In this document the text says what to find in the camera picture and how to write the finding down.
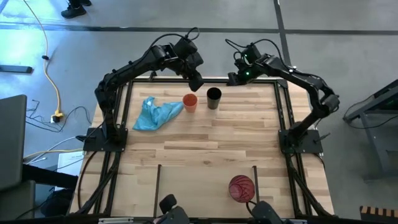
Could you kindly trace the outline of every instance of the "black shoe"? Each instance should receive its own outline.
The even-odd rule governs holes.
[[[61,12],[61,16],[66,19],[71,19],[76,16],[81,16],[86,14],[85,9],[83,6],[79,6],[78,8],[74,8],[72,6],[68,6],[67,10]]]
[[[90,0],[79,0],[80,4],[84,5],[84,6],[90,6],[91,5],[91,1]]]

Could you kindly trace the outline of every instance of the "wooden table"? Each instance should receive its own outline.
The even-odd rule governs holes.
[[[212,86],[223,93],[217,110],[206,106],[206,91]],[[300,121],[310,112],[307,93],[291,83],[289,91],[295,120]],[[260,199],[270,203],[280,217],[294,217],[286,163],[277,139],[280,127],[273,85],[227,87],[206,83],[196,92],[195,113],[183,110],[157,131],[132,130],[142,102],[148,96],[154,96],[155,104],[160,106],[181,101],[182,96],[190,92],[186,83],[133,85],[126,125],[129,135],[119,166],[112,216],[153,216],[157,165],[162,164],[159,201],[167,194],[174,194],[190,217],[249,217],[245,204],[234,202],[229,196],[228,183],[239,174],[254,180],[252,166],[258,170]],[[97,107],[93,127],[101,123],[102,115]],[[103,157],[104,153],[97,153],[85,172],[81,185],[83,203],[98,185]],[[303,154],[303,164],[309,189],[324,208],[333,213],[320,160]],[[107,194],[108,188],[104,191],[104,195]],[[304,211],[300,190],[298,198]],[[105,205],[106,197],[103,197],[101,208]],[[74,197],[70,211],[76,210],[77,197]]]

